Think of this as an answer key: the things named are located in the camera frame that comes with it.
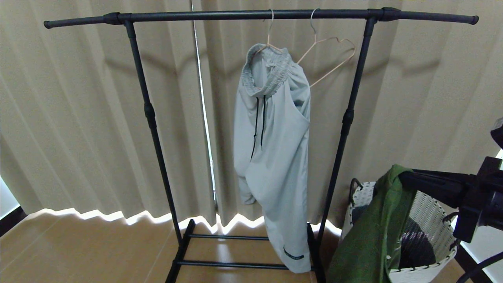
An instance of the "curtain gap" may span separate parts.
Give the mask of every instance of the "curtain gap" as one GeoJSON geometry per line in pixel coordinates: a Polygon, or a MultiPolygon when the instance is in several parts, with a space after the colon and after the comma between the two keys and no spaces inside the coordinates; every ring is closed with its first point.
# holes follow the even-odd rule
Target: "curtain gap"
{"type": "MultiPolygon", "coordinates": [[[[192,0],[190,1],[191,10],[194,12],[194,4],[192,0]]],[[[197,60],[197,75],[199,77],[199,90],[201,92],[201,102],[203,107],[203,118],[204,118],[204,130],[206,135],[206,142],[208,146],[208,157],[210,159],[210,170],[211,170],[211,185],[213,190],[213,201],[215,202],[215,209],[218,208],[216,191],[215,191],[215,173],[213,170],[213,157],[211,155],[211,142],[210,142],[210,133],[208,128],[208,118],[206,116],[206,105],[204,102],[204,90],[203,90],[203,77],[201,75],[201,58],[199,56],[199,45],[197,43],[197,29],[196,29],[196,21],[192,21],[192,26],[194,27],[194,43],[196,46],[196,60],[197,60]]]]}

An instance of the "wire hanger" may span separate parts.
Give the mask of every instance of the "wire hanger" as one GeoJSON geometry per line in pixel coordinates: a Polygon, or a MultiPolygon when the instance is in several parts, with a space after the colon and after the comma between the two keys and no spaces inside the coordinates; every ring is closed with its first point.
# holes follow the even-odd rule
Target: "wire hanger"
{"type": "Polygon", "coordinates": [[[316,82],[314,82],[313,84],[311,84],[309,87],[312,88],[314,85],[316,85],[317,83],[319,83],[321,80],[323,80],[324,78],[326,78],[326,76],[330,75],[333,71],[335,71],[337,68],[339,68],[340,66],[342,66],[344,63],[346,63],[347,61],[349,61],[351,58],[353,58],[353,56],[355,55],[356,53],[356,46],[355,44],[347,39],[347,38],[343,38],[342,40],[339,40],[338,37],[336,36],[332,36],[332,37],[328,37],[328,38],[325,38],[325,39],[321,39],[321,40],[317,40],[317,34],[316,34],[316,29],[314,28],[313,26],[313,15],[314,15],[314,11],[318,10],[319,8],[316,8],[313,10],[313,12],[311,13],[311,20],[310,20],[310,23],[311,23],[311,28],[313,28],[313,31],[314,31],[314,43],[313,45],[311,45],[311,47],[306,51],[306,53],[304,53],[304,55],[302,55],[302,57],[300,57],[300,59],[297,61],[297,64],[299,64],[303,59],[304,57],[311,51],[311,49],[317,45],[318,43],[322,43],[324,41],[328,41],[328,40],[331,40],[331,39],[336,39],[338,43],[341,43],[343,41],[348,41],[350,42],[352,45],[353,45],[353,53],[348,57],[346,58],[346,60],[342,61],[339,65],[335,66],[335,68],[333,68],[332,70],[330,70],[328,73],[326,73],[323,77],[321,77],[319,80],[317,80],[316,82]]]}
{"type": "Polygon", "coordinates": [[[270,38],[271,38],[271,28],[273,27],[273,21],[274,21],[274,11],[273,11],[273,9],[269,9],[269,10],[271,10],[271,13],[273,14],[273,16],[272,16],[272,18],[271,18],[271,24],[269,25],[269,30],[267,31],[267,45],[266,45],[266,46],[264,46],[264,47],[262,47],[262,48],[260,48],[257,52],[255,52],[255,54],[257,54],[257,53],[259,53],[260,51],[262,51],[262,50],[266,49],[267,47],[272,47],[272,48],[276,49],[277,51],[279,51],[279,52],[281,52],[281,53],[283,52],[281,49],[279,49],[279,48],[275,47],[274,45],[272,45],[272,44],[270,43],[270,38]]]}

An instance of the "beige curtain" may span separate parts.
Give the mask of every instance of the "beige curtain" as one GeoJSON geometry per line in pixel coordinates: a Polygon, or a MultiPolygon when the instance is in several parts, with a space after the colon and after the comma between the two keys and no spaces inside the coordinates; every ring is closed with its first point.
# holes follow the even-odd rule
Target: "beige curtain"
{"type": "MultiPolygon", "coordinates": [[[[400,20],[377,23],[356,102],[329,220],[341,227],[351,178],[376,180],[394,163],[417,169],[476,173],[499,151],[489,131],[503,115],[501,2],[398,1],[195,1],[209,10],[367,9],[479,15],[468,24],[400,20]]],[[[308,212],[317,223],[347,107],[364,20],[314,20],[319,38],[339,36],[357,44],[355,58],[311,89],[308,212]]],[[[270,21],[197,23],[211,153],[219,213],[254,219],[260,207],[243,205],[232,159],[236,88],[247,50],[265,43],[270,21]]],[[[275,20],[271,43],[294,60],[313,41],[309,20],[275,20]]],[[[312,82],[350,54],[350,45],[324,43],[301,66],[312,82]]]]}
{"type": "MultiPolygon", "coordinates": [[[[190,11],[190,1],[2,1],[1,174],[23,209],[169,212],[126,30],[44,20],[190,11]]],[[[192,22],[137,23],[179,219],[215,223],[192,22]]]]}

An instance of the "black baseboard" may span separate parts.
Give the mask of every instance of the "black baseboard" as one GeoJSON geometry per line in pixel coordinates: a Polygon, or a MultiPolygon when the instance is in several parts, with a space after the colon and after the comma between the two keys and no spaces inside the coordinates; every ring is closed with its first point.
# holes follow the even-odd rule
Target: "black baseboard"
{"type": "MultiPolygon", "coordinates": [[[[458,246],[458,253],[456,254],[456,261],[459,263],[459,265],[465,270],[465,272],[470,271],[475,268],[477,263],[475,260],[466,252],[466,250],[459,245],[458,246]]],[[[472,276],[472,281],[473,283],[491,283],[491,279],[489,279],[489,276],[485,274],[484,270],[481,272],[477,273],[476,275],[472,276]]]]}
{"type": "Polygon", "coordinates": [[[12,229],[17,223],[26,217],[26,213],[19,206],[11,213],[0,219],[0,237],[12,229]]]}

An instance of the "white woven basket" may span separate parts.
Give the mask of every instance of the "white woven basket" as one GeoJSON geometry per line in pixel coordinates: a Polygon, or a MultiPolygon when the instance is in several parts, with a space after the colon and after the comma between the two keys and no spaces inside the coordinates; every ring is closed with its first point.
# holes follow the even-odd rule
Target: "white woven basket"
{"type": "MultiPolygon", "coordinates": [[[[363,188],[358,187],[353,194],[353,202],[346,212],[346,218],[341,234],[341,240],[348,234],[353,226],[353,210],[357,207],[368,205],[372,200],[375,182],[362,183],[363,188]]],[[[393,283],[405,282],[431,282],[437,274],[456,255],[457,247],[452,245],[455,238],[452,236],[453,229],[450,221],[443,222],[446,216],[445,211],[439,203],[430,196],[418,191],[414,203],[410,210],[409,217],[415,221],[433,247],[436,263],[431,265],[418,266],[413,268],[392,269],[389,277],[393,283]]],[[[413,231],[407,225],[404,235],[412,235],[413,231]]],[[[421,256],[423,249],[418,248],[417,237],[410,236],[407,241],[402,239],[402,247],[411,256],[421,256]]]]}

